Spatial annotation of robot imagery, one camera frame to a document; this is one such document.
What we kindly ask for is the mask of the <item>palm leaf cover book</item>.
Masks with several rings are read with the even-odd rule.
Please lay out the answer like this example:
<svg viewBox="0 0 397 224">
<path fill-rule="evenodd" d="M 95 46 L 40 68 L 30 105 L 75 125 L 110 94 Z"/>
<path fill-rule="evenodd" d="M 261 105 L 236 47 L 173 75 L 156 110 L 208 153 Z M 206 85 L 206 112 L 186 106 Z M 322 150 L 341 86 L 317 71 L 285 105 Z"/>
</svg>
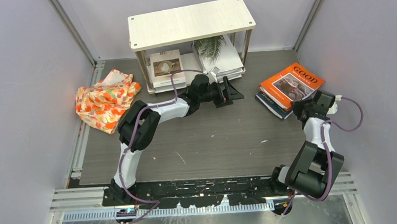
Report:
<svg viewBox="0 0 397 224">
<path fill-rule="evenodd" d="M 228 35 L 219 35 L 214 37 L 208 37 L 193 41 L 196 50 L 202 58 L 210 59 L 211 63 L 217 61 L 220 56 L 221 50 L 228 46 L 229 48 L 234 47 Z"/>
</svg>

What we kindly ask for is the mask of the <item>orange good morning book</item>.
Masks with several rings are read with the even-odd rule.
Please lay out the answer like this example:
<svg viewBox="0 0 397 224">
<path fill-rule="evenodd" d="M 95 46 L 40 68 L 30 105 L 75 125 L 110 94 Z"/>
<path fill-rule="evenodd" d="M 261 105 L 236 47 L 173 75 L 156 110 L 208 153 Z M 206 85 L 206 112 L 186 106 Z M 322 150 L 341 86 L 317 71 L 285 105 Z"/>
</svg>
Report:
<svg viewBox="0 0 397 224">
<path fill-rule="evenodd" d="M 261 82 L 258 88 L 280 108 L 287 111 L 291 109 L 294 102 L 305 100 L 324 83 L 323 78 L 308 71 L 299 63 L 293 63 Z"/>
</svg>

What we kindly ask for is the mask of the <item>white grey cover book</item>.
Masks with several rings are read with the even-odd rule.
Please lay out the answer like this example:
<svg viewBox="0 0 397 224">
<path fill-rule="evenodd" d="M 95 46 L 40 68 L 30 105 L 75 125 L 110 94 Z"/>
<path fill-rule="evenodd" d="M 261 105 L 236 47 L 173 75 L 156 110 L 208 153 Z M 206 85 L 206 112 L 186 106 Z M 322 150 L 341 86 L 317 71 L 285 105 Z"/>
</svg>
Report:
<svg viewBox="0 0 397 224">
<path fill-rule="evenodd" d="M 234 47 L 229 48 L 228 46 L 225 46 L 221 50 L 217 61 L 214 63 L 211 63 L 210 59 L 208 58 L 202 58 L 196 50 L 194 44 L 191 45 L 191 48 L 195 55 L 196 61 L 204 74 L 208 75 L 208 72 L 214 67 L 219 68 L 219 73 L 217 76 L 222 80 L 222 83 L 225 76 L 231 80 L 240 78 L 245 73 L 245 67 L 243 63 L 240 62 L 239 54 Z"/>
</svg>

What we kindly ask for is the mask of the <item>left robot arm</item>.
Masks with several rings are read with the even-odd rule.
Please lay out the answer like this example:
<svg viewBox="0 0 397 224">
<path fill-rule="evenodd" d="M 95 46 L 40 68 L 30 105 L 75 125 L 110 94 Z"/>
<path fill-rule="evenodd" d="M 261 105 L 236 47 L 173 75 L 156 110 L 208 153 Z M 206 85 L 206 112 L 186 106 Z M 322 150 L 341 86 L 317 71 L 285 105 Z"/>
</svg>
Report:
<svg viewBox="0 0 397 224">
<path fill-rule="evenodd" d="M 174 99 L 155 104 L 141 100 L 134 102 L 117 128 L 121 154 L 109 187 L 112 193 L 109 199 L 124 205 L 136 199 L 132 186 L 136 183 L 139 160 L 160 123 L 192 115 L 201 103 L 212 102 L 216 108 L 221 108 L 232 105 L 238 99 L 244 99 L 244 95 L 234 88 L 227 77 L 218 84 L 210 83 L 205 74 L 198 74 L 187 89 Z"/>
</svg>

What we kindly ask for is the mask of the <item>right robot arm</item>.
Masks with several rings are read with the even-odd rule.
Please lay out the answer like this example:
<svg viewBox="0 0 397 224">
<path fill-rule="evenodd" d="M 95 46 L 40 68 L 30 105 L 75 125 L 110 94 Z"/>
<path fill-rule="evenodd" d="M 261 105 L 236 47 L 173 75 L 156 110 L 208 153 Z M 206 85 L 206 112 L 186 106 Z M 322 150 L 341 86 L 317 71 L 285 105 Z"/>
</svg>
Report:
<svg viewBox="0 0 397 224">
<path fill-rule="evenodd" d="M 275 195 L 293 189 L 316 201 L 328 196 L 344 163 L 329 138 L 327 113 L 335 102 L 335 95 L 320 90 L 309 99 L 294 102 L 292 109 L 302 123 L 306 140 L 290 166 L 274 168 L 268 185 Z"/>
</svg>

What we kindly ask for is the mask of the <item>afternoon tea book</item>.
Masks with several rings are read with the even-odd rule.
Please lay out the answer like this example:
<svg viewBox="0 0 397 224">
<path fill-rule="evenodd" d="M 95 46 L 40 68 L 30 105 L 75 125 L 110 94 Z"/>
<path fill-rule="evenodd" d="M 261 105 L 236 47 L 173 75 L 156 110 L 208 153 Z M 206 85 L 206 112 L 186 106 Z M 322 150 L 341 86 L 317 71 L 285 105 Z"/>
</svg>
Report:
<svg viewBox="0 0 397 224">
<path fill-rule="evenodd" d="M 150 55 L 150 79 L 155 93 L 173 90 L 171 75 L 183 68 L 179 49 Z"/>
</svg>

